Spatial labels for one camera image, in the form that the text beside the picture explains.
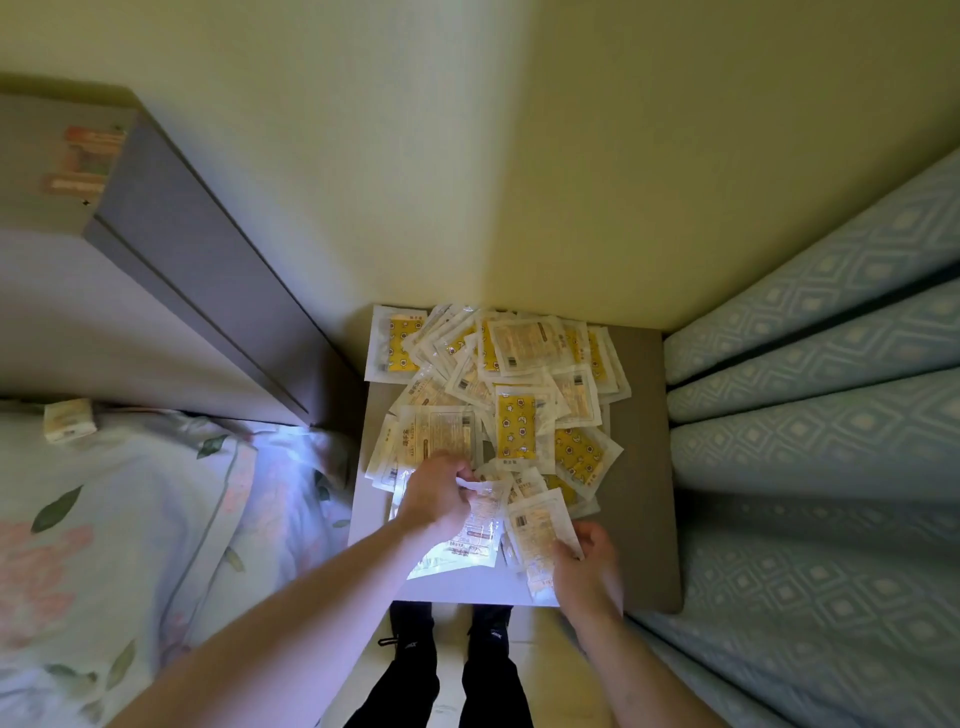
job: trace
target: floor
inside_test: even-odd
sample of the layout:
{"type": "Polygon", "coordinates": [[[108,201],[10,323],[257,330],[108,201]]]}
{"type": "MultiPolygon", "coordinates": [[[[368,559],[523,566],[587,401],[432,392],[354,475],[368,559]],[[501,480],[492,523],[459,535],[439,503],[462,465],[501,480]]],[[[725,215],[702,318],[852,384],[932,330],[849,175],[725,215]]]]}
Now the floor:
{"type": "MultiPolygon", "coordinates": [[[[452,728],[460,718],[464,704],[460,677],[467,653],[470,615],[467,605],[434,605],[440,696],[434,703],[429,728],[452,728]]],[[[393,647],[377,645],[376,641],[381,637],[390,637],[390,622],[386,616],[327,710],[322,728],[343,728],[393,659],[393,647]]],[[[600,684],[587,660],[562,630],[556,610],[515,607],[510,620],[510,656],[526,690],[535,725],[556,728],[612,726],[611,713],[600,684]]]]}

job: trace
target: shoe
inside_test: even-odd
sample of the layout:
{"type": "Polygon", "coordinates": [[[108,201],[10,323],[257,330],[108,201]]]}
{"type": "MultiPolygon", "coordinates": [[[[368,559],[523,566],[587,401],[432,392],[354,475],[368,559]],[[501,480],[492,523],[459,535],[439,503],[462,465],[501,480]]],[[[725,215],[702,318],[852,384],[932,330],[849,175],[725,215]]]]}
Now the shoe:
{"type": "Polygon", "coordinates": [[[377,640],[381,647],[396,645],[396,659],[433,652],[436,659],[437,646],[433,643],[433,605],[428,601],[395,601],[390,605],[392,637],[377,640]]]}
{"type": "Polygon", "coordinates": [[[503,604],[474,604],[468,655],[481,652],[510,654],[507,625],[514,608],[503,604]]]}

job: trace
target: pile of packets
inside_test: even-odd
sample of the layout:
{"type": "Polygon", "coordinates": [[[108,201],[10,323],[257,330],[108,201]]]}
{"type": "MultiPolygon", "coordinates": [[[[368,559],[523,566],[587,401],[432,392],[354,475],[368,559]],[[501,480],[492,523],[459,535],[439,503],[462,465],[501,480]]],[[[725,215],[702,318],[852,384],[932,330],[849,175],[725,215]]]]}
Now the pile of packets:
{"type": "Polygon", "coordinates": [[[610,403],[631,390],[607,330],[454,303],[429,314],[376,306],[366,379],[406,385],[366,470],[394,494],[391,518],[433,452],[464,455],[478,479],[458,478],[477,492],[467,524],[409,578],[494,567],[502,548],[534,601],[556,604],[551,545],[583,557],[570,519],[600,510],[597,489],[623,451],[610,438],[610,403]]]}

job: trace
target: hand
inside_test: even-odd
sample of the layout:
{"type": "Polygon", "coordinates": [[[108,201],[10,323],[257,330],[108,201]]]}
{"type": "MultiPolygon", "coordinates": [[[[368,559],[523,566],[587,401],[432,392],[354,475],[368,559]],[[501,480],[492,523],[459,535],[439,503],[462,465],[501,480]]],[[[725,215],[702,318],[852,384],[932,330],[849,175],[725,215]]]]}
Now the hand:
{"type": "Polygon", "coordinates": [[[472,480],[470,463],[457,455],[439,452],[420,463],[407,482],[396,518],[423,528],[430,547],[460,533],[470,515],[470,501],[476,494],[458,486],[457,475],[472,480]]]}
{"type": "Polygon", "coordinates": [[[579,561],[566,544],[553,545],[553,589],[560,608],[577,631],[591,622],[623,619],[623,580],[616,549],[599,523],[573,522],[585,559],[579,561]]]}

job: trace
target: small table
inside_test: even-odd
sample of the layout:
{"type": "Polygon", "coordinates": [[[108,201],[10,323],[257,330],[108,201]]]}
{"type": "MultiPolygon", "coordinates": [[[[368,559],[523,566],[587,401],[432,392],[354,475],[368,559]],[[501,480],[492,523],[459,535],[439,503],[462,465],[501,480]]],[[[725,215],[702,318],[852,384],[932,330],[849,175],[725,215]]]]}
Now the small table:
{"type": "MultiPolygon", "coordinates": [[[[659,331],[650,328],[610,327],[610,336],[633,396],[611,405],[611,436],[623,453],[597,492],[600,513],[589,519],[607,528],[620,553],[626,611],[674,613],[683,606],[683,597],[662,339],[659,331]]],[[[382,526],[390,512],[391,494],[374,488],[363,472],[384,415],[402,390],[399,384],[370,385],[353,496],[351,544],[382,526]]],[[[507,569],[502,554],[493,569],[472,567],[410,579],[397,598],[463,604],[533,604],[525,576],[507,569]]]]}

